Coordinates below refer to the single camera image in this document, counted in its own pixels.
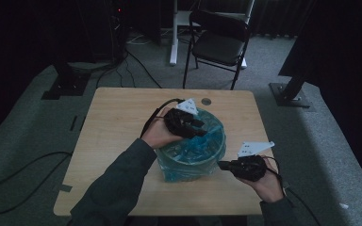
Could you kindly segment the dark curtain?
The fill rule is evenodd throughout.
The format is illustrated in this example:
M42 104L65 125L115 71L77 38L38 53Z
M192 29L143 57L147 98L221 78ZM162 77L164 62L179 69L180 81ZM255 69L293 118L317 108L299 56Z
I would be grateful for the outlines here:
M256 0L250 25L296 39L279 73L320 89L362 168L362 0Z

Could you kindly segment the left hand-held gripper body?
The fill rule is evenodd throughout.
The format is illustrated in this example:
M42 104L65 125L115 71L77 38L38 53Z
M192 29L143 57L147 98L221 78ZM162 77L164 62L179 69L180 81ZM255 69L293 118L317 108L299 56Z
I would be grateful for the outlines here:
M164 116L164 121L168 130L179 137L193 138L195 130L201 127L194 127L190 123L196 120L195 116L198 115L198 110L193 98L189 98L177 104L175 108Z

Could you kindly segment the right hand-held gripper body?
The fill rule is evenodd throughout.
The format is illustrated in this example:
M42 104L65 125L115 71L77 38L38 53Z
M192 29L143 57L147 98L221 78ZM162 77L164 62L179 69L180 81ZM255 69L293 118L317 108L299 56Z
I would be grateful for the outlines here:
M267 165L259 154L273 146L272 141L243 141L238 151L238 158L230 163L231 172L237 178L251 182L258 181L267 171Z

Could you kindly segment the black folding chair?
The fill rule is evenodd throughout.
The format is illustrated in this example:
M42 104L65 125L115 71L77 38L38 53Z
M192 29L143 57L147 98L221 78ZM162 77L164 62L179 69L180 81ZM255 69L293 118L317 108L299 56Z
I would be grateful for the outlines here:
M236 17L195 9L189 15L189 33L182 88L186 87L189 59L193 56L196 69L203 63L232 72L230 89L233 90L251 36L250 26Z

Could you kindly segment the dark equipment with red light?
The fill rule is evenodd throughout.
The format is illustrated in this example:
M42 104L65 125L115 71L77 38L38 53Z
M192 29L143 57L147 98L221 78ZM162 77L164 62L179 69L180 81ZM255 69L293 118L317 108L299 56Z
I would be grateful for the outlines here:
M112 57L114 60L123 60L127 37L126 0L106 0L106 3Z

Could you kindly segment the person's left hand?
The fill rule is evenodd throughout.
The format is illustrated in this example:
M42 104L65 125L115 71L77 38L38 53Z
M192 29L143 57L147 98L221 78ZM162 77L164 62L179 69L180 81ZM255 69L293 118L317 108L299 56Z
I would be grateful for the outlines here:
M181 137L172 134L166 127L164 116L169 111L170 108L165 107L158 116L154 117L147 130L141 136L141 139L153 149L164 147L182 139Z

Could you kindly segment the person's right hand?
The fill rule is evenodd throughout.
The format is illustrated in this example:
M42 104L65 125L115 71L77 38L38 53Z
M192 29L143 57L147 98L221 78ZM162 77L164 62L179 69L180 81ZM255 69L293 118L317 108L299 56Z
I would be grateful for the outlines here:
M263 155L263 158L267 169L262 178L256 182L241 178L239 178L239 181L250 186L263 202L272 203L281 201L285 197L281 182L268 157Z

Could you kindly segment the metal stand with base plate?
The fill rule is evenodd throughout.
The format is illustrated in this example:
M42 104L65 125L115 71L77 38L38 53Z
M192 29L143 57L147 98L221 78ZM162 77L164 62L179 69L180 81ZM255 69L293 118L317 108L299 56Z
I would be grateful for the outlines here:
M288 83L269 83L269 87L279 106L309 108L311 103L302 92L304 82L303 76L293 76Z

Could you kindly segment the black stand with base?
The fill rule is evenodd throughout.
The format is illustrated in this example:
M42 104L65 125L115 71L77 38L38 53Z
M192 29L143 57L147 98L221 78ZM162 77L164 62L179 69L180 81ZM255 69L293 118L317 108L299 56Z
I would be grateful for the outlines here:
M62 55L54 57L53 66L58 76L51 88L43 93L43 100L58 100L62 96L84 94L91 73L75 72Z

